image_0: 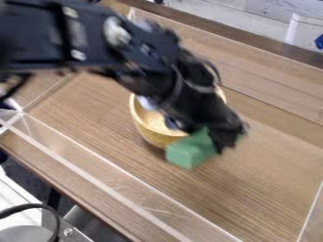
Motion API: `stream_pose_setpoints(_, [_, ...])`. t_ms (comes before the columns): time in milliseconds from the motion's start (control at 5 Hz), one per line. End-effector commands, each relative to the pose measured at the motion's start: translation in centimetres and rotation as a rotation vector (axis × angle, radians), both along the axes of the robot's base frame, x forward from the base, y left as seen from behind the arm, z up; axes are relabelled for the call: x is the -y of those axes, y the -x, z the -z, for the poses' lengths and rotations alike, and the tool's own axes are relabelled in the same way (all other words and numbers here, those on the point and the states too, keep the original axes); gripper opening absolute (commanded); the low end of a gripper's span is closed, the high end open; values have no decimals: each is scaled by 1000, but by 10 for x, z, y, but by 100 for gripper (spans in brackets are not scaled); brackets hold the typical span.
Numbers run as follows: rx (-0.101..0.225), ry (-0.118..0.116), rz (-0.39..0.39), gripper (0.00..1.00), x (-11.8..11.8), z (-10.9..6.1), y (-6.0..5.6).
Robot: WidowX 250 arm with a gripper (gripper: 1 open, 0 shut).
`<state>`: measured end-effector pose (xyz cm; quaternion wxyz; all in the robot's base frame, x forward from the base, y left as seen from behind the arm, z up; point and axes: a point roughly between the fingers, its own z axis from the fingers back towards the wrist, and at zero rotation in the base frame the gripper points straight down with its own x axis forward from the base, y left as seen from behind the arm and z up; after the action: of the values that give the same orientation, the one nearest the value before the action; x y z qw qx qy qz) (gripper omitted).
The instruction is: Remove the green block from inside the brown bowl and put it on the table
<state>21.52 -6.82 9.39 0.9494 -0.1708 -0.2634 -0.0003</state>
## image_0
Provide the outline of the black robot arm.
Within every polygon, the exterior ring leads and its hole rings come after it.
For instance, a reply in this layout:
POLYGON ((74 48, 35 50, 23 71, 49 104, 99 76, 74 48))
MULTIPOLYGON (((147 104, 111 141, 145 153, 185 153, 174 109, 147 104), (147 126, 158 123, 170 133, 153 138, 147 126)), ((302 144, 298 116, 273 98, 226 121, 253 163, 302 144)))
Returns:
POLYGON ((155 21, 133 22, 91 1, 0 0, 0 103, 42 70, 114 79, 174 129, 205 129, 217 152, 246 134, 217 93, 219 68, 155 21))

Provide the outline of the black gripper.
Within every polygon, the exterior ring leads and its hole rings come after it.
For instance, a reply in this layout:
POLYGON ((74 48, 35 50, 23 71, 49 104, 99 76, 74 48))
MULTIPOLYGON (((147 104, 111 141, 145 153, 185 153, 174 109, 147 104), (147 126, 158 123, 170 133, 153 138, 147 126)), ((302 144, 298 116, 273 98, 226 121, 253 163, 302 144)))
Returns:
POLYGON ((170 130, 209 129, 218 154, 248 134, 248 124, 217 93, 221 82, 218 67, 182 49, 169 73, 145 75, 138 91, 146 105, 163 113, 170 130))

